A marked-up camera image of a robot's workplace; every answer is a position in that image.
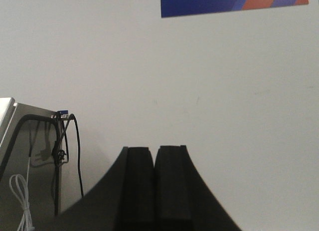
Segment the black object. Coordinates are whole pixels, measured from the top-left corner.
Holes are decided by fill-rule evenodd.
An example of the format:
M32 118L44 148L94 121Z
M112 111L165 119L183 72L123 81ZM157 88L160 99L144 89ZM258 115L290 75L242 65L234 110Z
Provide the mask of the black object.
M161 146L155 171L159 231L240 231L197 172L186 146Z
M46 231L241 231L197 172L186 146L124 147L100 182Z
M122 231L152 231L155 222L154 169L148 148L129 148L122 197Z
M148 148L124 147L99 183L42 231L151 231L153 161Z

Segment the poster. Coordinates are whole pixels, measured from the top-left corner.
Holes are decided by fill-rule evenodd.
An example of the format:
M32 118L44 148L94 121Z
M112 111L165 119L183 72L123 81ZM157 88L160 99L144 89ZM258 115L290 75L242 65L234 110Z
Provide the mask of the poster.
M308 3L308 0L161 0L161 16L203 14Z

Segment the metal frame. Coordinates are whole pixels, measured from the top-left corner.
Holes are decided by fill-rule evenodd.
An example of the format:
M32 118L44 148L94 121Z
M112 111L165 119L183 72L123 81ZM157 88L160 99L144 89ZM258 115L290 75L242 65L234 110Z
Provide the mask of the metal frame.
M38 117L41 119L51 119L56 114L55 111L42 109L22 103L15 102L13 98L0 98L0 180L1 170L4 170L6 166L6 158L10 155L8 148L14 142L14 135L21 121L24 119L37 120ZM58 134L61 133L61 127L57 124ZM57 168L57 190L60 193L60 178L61 168ZM57 195L57 205L55 207L55 214L57 215L60 211L60 198Z

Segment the black cable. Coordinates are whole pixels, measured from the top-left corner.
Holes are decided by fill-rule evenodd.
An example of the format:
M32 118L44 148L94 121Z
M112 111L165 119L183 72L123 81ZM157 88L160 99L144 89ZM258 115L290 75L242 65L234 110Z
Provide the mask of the black cable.
M57 114L57 118L58 119L61 119L61 116L60 114ZM66 130L69 126L69 123L70 121L73 120L74 121L74 124L75 124L75 129L76 129L76 138L77 138L77 143L78 143L78 175L79 175L79 182L80 182L80 190L81 190L81 196L84 197L84 192L83 192L83 183L82 183L82 176L81 176L81 168L80 168L80 161L81 161L81 146L80 146L80 134L79 134L79 128L78 128L78 123L77 123L77 120L75 118L75 115L74 114L70 114L69 117L67 118L67 122L66 122L66 125L64 126L64 121L62 120L62 130L63 130L63 133L60 137L60 139L58 140L58 142L56 143L55 145L55 149L58 149L62 143L62 140L63 138L66 138ZM66 155L67 155L67 161L66 162L62 162L60 163L60 157L59 157L59 151L58 150L55 150L55 152L57 152L56 154L53 154L55 157L55 162L56 162L56 165L58 167L61 167L63 164L65 163L68 163L69 162L69 151L68 151L68 148L67 148L67 152L66 152Z
M75 129L76 129L76 138L78 141L78 174L79 174L79 181L80 181L80 189L81 189L81 196L84 197L83 183L82 183L81 169L80 169L80 155L81 155L80 134L79 134L78 122L76 121L75 116L74 116L74 123L75 123Z

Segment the coiled white cable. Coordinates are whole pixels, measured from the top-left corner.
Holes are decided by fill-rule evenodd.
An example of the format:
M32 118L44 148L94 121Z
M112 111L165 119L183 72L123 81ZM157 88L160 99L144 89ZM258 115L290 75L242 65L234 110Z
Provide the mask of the coiled white cable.
M33 231L34 227L32 225L32 217L30 212L29 203L29 189L28 189L28 179L29 179L29 169L30 169L30 157L28 161L28 169L26 173L26 180L20 174L12 175L9 179L9 186L14 194L14 196L19 200L21 207L23 209L23 215L21 222L17 231ZM15 180L16 191L13 189L12 179Z

